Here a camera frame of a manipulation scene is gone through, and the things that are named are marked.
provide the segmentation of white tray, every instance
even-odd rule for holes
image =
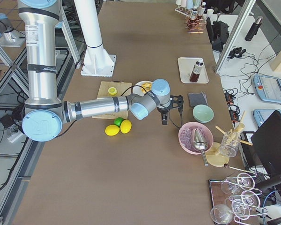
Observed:
[[[196,83],[208,83],[209,82],[205,64],[203,64],[203,68],[202,68],[201,74],[199,76],[198,82],[189,81],[193,66],[195,65],[195,63],[198,59],[199,58],[185,58],[185,57],[178,58],[180,80],[182,83],[196,84]]]

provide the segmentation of computer monitor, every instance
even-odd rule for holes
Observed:
[[[255,152],[270,178],[281,174],[281,113],[274,111],[251,137]],[[281,184],[275,186],[281,196]]]

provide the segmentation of wooden cutting board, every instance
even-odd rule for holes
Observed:
[[[102,81],[98,91],[97,99],[119,97],[127,88],[131,86],[132,83]],[[117,89],[118,92],[116,95],[112,96],[108,93],[108,89],[110,87],[115,87]],[[125,95],[129,95],[129,94],[131,94],[131,89],[125,93]],[[128,111],[114,112],[114,113],[93,116],[93,118],[97,118],[97,119],[110,119],[110,120],[114,120],[117,117],[123,117],[124,119],[128,119]]]

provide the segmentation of tabletop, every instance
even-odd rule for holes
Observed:
[[[167,80],[172,95],[184,97],[183,123],[194,121],[187,94],[205,92],[214,110],[206,126],[232,128],[207,32],[190,34],[174,4],[105,2],[99,14],[104,48],[117,55],[112,78],[85,77],[76,70],[64,100],[95,99],[101,81]],[[177,59],[202,57],[209,83],[180,81]],[[170,112],[179,124],[179,113]],[[131,113],[132,130],[107,136],[112,120],[86,118],[45,144],[13,224],[213,224],[208,179],[231,169],[205,167],[185,152],[170,121],[154,110],[144,120]],[[242,167],[240,155],[230,159]]]

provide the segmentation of green lime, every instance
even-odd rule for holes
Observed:
[[[122,117],[117,117],[115,120],[114,120],[114,124],[117,125],[118,127],[121,126],[121,123],[124,121],[125,119],[122,118]]]

